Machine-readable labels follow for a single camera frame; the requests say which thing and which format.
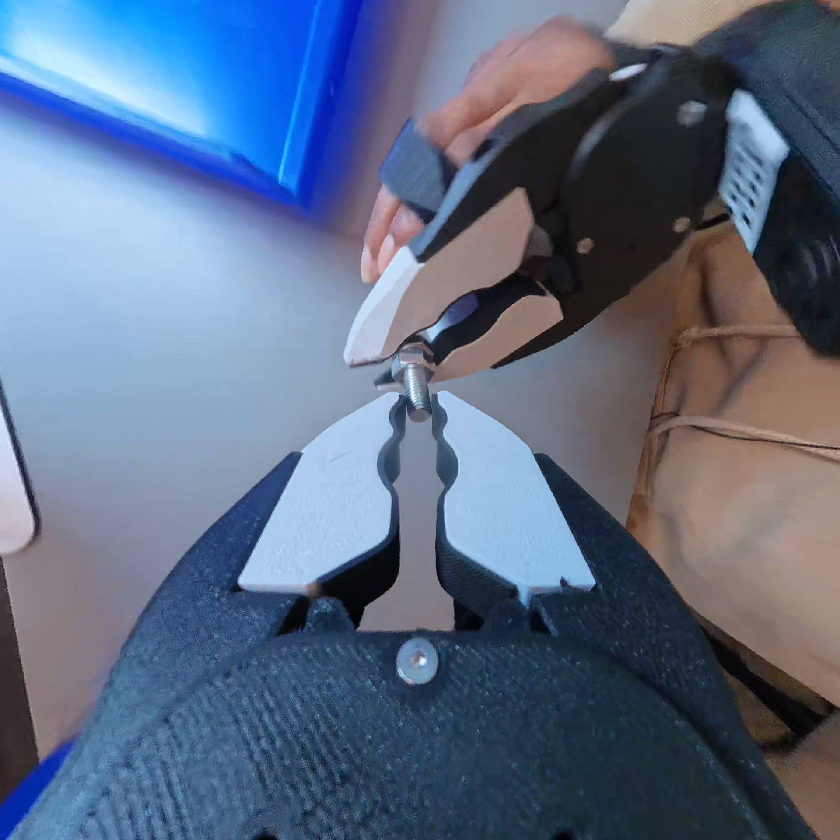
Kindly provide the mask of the person's right hand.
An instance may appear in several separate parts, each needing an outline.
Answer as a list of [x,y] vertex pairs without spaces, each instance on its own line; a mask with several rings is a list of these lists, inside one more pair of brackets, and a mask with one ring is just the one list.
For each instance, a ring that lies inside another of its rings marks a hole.
[[[463,165],[498,123],[523,105],[549,101],[590,71],[615,66],[613,48],[603,38],[568,17],[553,17],[479,56],[460,91],[415,118],[414,125],[433,147]],[[423,225],[414,210],[382,185],[364,236],[362,281],[378,281]]]

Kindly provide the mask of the person's beige hoodie torso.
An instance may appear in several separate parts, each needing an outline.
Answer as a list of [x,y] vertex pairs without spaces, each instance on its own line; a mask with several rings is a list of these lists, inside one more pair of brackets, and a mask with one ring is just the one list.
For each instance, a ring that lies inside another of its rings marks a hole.
[[[673,337],[793,324],[731,223],[663,267]],[[838,358],[799,339],[707,339],[681,351],[662,410],[839,443]],[[710,630],[761,676],[839,700],[839,467],[798,450],[677,428],[644,442],[627,524]]]

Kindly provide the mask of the white tablet stand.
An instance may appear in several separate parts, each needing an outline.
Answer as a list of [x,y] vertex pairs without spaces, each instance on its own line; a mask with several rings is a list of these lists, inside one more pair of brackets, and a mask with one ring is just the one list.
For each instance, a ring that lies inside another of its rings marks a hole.
[[27,548],[39,534],[39,514],[14,422],[1,392],[1,556]]

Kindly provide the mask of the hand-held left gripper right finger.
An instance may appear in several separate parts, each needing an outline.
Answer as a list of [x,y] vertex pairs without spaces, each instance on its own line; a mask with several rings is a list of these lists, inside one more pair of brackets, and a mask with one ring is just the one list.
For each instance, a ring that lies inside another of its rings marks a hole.
[[437,576],[466,607],[563,589],[595,577],[535,454],[507,426],[450,392],[434,401]]

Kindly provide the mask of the large silver hex bolt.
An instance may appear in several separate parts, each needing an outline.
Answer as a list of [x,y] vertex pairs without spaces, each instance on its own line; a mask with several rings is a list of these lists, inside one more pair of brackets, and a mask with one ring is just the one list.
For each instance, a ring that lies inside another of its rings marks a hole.
[[434,355],[422,340],[405,343],[392,362],[392,378],[402,387],[406,399],[406,415],[415,423],[432,416],[429,384],[436,372]]

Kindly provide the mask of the beige hoodie drawstring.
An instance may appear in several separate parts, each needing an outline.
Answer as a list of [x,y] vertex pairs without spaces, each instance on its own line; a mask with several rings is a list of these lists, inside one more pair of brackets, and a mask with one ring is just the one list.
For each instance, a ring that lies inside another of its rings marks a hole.
[[723,327],[690,327],[672,338],[668,355],[661,371],[654,406],[648,424],[646,444],[653,445],[659,437],[677,428],[690,428],[704,434],[748,443],[777,445],[783,448],[828,460],[838,464],[839,447],[835,444],[819,443],[790,434],[777,433],[761,427],[734,423],[712,416],[667,415],[662,410],[665,392],[673,363],[678,354],[704,340],[798,340],[800,334],[792,324],[755,323],[736,324]]

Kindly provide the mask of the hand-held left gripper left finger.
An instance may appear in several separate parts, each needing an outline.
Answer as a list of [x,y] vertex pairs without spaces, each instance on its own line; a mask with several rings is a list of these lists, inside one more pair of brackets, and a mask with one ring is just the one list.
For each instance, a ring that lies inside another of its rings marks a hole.
[[403,398],[388,392],[300,453],[242,572],[246,592],[317,596],[393,541]]

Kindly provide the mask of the person's right forearm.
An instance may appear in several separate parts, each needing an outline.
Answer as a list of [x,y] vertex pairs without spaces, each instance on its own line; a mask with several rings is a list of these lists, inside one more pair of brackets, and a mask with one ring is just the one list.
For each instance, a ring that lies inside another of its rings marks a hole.
[[786,11],[790,2],[630,1],[605,31],[614,44],[735,49]]

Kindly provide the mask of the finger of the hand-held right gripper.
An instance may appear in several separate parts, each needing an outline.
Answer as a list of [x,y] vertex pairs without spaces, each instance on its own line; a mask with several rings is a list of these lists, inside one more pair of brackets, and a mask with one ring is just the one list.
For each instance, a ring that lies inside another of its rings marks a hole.
[[458,299],[512,275],[522,263],[533,226],[528,195],[516,188],[425,261],[403,246],[354,318],[345,363],[354,368],[388,360]]
[[472,292],[427,329],[432,383],[488,370],[562,320],[559,300],[547,291]]

